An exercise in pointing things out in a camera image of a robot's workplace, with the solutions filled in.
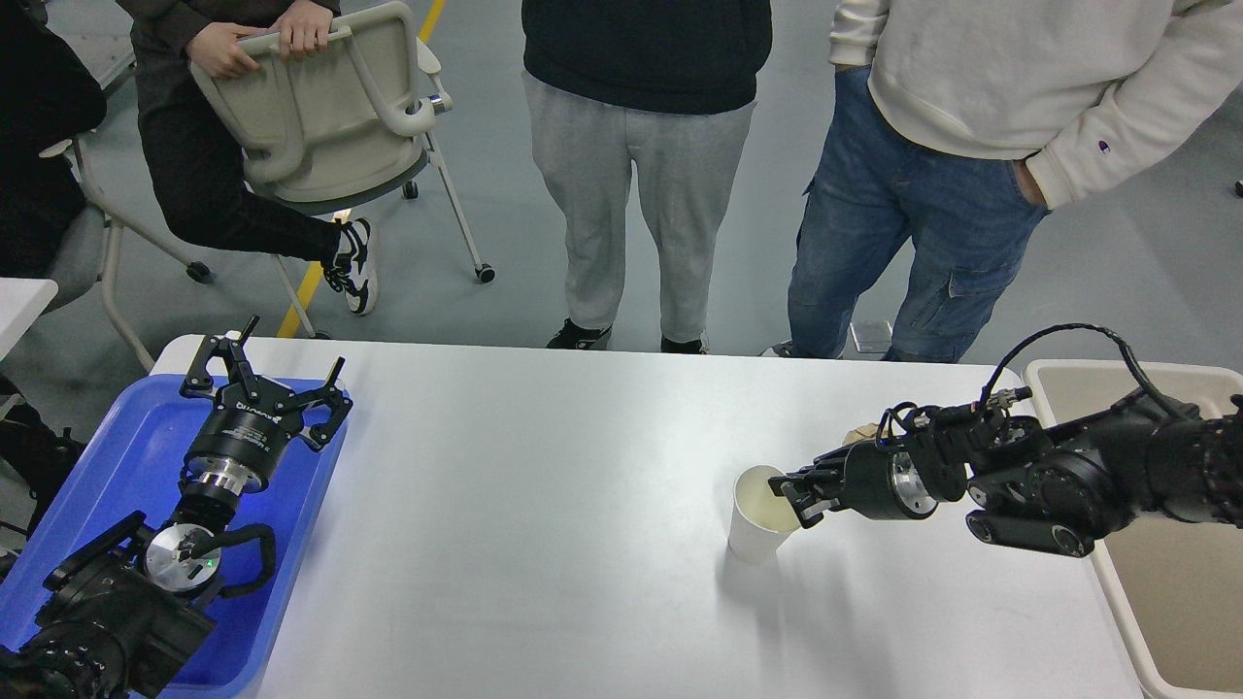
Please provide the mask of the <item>seated person's left hand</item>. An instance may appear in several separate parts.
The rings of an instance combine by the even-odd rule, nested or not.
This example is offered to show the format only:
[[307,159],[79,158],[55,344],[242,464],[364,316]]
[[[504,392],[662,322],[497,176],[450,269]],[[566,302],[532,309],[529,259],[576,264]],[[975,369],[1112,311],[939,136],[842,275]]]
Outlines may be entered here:
[[293,1],[267,27],[278,35],[277,49],[285,62],[302,61],[328,50],[329,26],[336,10],[317,1]]

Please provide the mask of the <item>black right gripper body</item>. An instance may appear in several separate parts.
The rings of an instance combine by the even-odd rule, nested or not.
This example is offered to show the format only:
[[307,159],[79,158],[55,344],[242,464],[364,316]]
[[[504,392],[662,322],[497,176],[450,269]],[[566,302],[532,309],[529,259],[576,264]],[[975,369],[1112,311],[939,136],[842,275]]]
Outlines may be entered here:
[[870,520],[926,520],[938,506],[906,451],[883,451],[873,442],[845,448],[839,501]]

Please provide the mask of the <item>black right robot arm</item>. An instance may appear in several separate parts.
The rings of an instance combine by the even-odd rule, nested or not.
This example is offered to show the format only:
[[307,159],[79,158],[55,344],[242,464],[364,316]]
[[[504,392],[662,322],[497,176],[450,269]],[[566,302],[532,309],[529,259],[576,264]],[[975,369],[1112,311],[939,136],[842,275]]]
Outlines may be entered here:
[[1134,522],[1241,525],[1241,415],[1203,417],[1158,392],[1131,346],[1112,330],[1136,388],[1095,415],[1043,427],[1011,415],[1030,388],[994,389],[968,404],[904,402],[878,433],[768,479],[804,529],[824,512],[924,520],[970,495],[968,530],[982,544],[1081,558]]

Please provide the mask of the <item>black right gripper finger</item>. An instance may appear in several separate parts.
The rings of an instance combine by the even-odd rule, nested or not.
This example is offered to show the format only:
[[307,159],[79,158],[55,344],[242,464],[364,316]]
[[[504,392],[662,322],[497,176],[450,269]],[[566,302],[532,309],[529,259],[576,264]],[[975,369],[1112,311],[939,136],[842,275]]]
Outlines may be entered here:
[[838,498],[845,486],[845,463],[853,447],[842,447],[815,456],[810,465],[769,478],[769,490],[778,498]]
[[803,529],[812,529],[820,522],[825,512],[839,512],[845,509],[842,505],[842,493],[844,488],[796,488],[796,485],[783,486],[783,496],[791,502],[796,514],[796,520]]

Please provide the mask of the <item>seated person's right hand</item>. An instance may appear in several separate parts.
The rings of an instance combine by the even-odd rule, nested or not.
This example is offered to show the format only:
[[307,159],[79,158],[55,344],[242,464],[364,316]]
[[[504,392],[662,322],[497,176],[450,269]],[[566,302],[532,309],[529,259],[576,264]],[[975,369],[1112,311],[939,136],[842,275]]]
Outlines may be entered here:
[[213,80],[237,80],[261,70],[256,58],[241,49],[240,41],[271,30],[237,22],[209,22],[186,44],[186,57]]

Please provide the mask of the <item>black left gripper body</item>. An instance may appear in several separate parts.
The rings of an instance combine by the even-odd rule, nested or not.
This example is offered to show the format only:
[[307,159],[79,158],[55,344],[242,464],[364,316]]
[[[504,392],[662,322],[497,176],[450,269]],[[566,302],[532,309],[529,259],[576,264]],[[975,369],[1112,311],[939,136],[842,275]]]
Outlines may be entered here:
[[291,439],[305,428],[308,403],[272,381],[260,381],[254,392],[240,383],[210,388],[208,381],[185,381],[184,396],[213,399],[184,456],[184,481],[214,483],[235,495],[266,490]]

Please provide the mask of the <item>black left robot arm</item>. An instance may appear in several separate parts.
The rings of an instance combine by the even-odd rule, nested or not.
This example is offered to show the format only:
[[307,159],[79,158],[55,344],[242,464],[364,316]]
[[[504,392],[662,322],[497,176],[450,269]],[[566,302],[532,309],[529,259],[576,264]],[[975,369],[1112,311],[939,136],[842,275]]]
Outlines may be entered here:
[[5,698],[229,698],[266,660],[353,407],[209,336],[129,386],[2,583]]

